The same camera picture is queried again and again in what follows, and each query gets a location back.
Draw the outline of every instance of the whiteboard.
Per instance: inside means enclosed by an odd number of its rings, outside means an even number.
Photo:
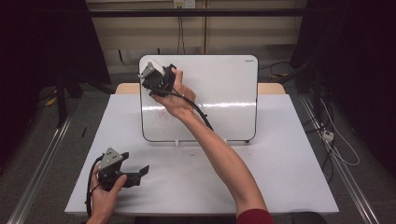
[[[253,55],[146,55],[148,62],[183,70],[183,84],[197,95],[214,131],[227,141],[251,140],[256,133],[258,60]],[[195,141],[187,128],[140,85],[143,137],[151,142]]]

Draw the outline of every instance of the red sleeve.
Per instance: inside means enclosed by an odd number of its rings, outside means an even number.
[[[262,209],[249,209],[239,214],[236,224],[273,224],[271,215]]]

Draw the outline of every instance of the metal rail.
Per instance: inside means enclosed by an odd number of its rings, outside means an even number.
[[[313,120],[313,124],[315,128],[319,128],[319,123],[318,121],[314,118],[314,112],[312,111],[313,105],[311,101],[309,100],[308,97],[306,96],[300,96],[301,101],[303,102],[304,108],[308,114],[308,116]],[[325,143],[325,147],[327,152],[329,152],[330,145]],[[369,201],[367,200],[366,196],[364,195],[363,191],[361,190],[361,187],[359,187],[359,184],[356,182],[355,178],[353,177],[352,173],[350,173],[348,167],[346,164],[343,162],[339,161],[337,157],[331,153],[331,160],[332,163],[334,164],[335,169],[337,170],[338,174],[341,176],[341,179],[343,180],[347,191],[349,192],[349,195],[352,198],[352,201],[356,205],[357,209],[361,213],[361,217],[364,220],[364,223],[366,224],[379,224],[379,220],[375,215],[375,211],[373,207],[370,205]]]
[[[92,18],[117,17],[295,17],[333,14],[331,8],[189,8],[189,9],[92,9],[90,11],[38,10],[38,15],[90,16]]]
[[[78,103],[72,104],[71,113],[64,121],[64,124],[55,131],[55,134],[53,135],[52,140],[49,143],[43,159],[35,170],[35,174],[30,179],[27,188],[25,189],[20,200],[18,201],[18,204],[12,212],[12,215],[9,218],[7,224],[24,223],[30,211],[30,208],[33,205],[33,202],[35,201],[35,197],[39,192],[40,187],[46,177],[46,173],[50,168],[53,158],[55,157],[56,152],[58,151],[58,148],[61,145],[62,140],[64,139],[64,136],[70,125],[71,119],[77,110],[77,107]]]

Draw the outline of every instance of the person's right hand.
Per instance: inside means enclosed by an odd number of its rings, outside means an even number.
[[[172,72],[176,75],[174,84],[174,89],[176,90],[176,92],[178,92],[180,95],[184,95],[184,97],[189,98],[191,101],[194,102],[195,93],[187,86],[184,86],[182,83],[183,71],[172,68]],[[165,106],[169,114],[177,119],[184,119],[194,114],[191,105],[189,105],[184,99],[181,99],[174,95],[166,95],[164,97],[161,97],[153,94],[151,95],[151,97],[156,102]]]

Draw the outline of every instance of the electrical outlet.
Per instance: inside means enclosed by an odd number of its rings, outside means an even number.
[[[195,8],[195,0],[184,0],[184,8]]]
[[[334,139],[334,133],[324,130],[322,134],[322,139],[330,143]]]
[[[185,0],[174,0],[174,8],[184,8]]]

